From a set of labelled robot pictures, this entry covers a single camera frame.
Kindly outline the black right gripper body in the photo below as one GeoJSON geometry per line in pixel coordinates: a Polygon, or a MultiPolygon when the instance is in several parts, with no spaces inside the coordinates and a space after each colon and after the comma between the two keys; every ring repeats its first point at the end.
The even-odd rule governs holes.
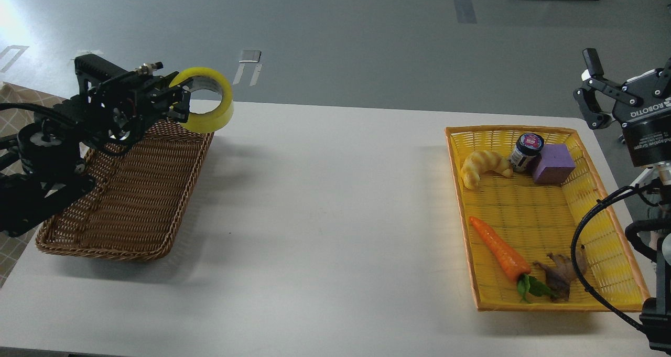
{"type": "Polygon", "coordinates": [[[659,70],[627,80],[622,90],[632,96],[632,104],[618,102],[613,109],[635,167],[664,164],[670,158],[669,93],[657,91],[659,70]]]}

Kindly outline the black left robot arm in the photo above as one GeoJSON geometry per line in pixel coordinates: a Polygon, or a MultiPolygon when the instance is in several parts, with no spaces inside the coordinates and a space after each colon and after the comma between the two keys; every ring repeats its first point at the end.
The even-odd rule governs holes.
{"type": "Polygon", "coordinates": [[[2,169],[20,162],[23,171],[2,175],[2,233],[19,237],[91,192],[81,145],[122,156],[158,121],[188,120],[191,80],[178,73],[155,76],[161,62],[125,70],[87,53],[74,59],[79,93],[55,106],[3,102],[2,110],[33,113],[18,133],[2,137],[2,169]]]}

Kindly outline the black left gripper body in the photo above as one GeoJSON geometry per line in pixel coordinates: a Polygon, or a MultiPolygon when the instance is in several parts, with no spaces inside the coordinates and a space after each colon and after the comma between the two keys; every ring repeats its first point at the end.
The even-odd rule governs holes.
{"type": "Polygon", "coordinates": [[[110,84],[107,94],[111,122],[108,135],[131,142],[141,138],[170,109],[168,79],[124,79],[110,84]]]}

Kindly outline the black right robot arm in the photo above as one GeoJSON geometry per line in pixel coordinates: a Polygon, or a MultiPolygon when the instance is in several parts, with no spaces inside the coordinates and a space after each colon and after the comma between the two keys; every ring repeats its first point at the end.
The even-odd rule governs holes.
{"type": "Polygon", "coordinates": [[[617,122],[622,130],[631,163],[657,173],[650,183],[633,183],[599,200],[578,223],[570,245],[573,271],[589,293],[609,311],[643,333],[652,350],[669,353],[669,217],[635,221],[625,228],[625,238],[636,252],[656,265],[656,296],[644,301],[639,320],[617,309],[581,273],[577,262],[577,243],[585,226],[601,211],[633,195],[657,190],[656,206],[669,205],[670,113],[669,63],[618,84],[606,79],[596,49],[582,52],[586,70],[582,84],[573,92],[583,118],[591,129],[617,122]]]}

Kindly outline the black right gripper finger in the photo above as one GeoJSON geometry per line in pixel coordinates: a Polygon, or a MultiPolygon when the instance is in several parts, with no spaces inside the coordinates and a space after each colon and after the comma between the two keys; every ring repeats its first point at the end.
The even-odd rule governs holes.
{"type": "Polygon", "coordinates": [[[601,59],[596,49],[583,49],[582,56],[586,64],[587,76],[581,76],[581,87],[573,92],[573,99],[577,101],[583,118],[592,130],[607,128],[613,123],[614,116],[602,110],[597,100],[597,93],[625,105],[632,104],[632,96],[625,93],[620,85],[604,77],[601,59]]]}
{"type": "Polygon", "coordinates": [[[669,58],[659,73],[657,73],[657,91],[659,93],[670,92],[670,67],[671,59],[669,58]]]}

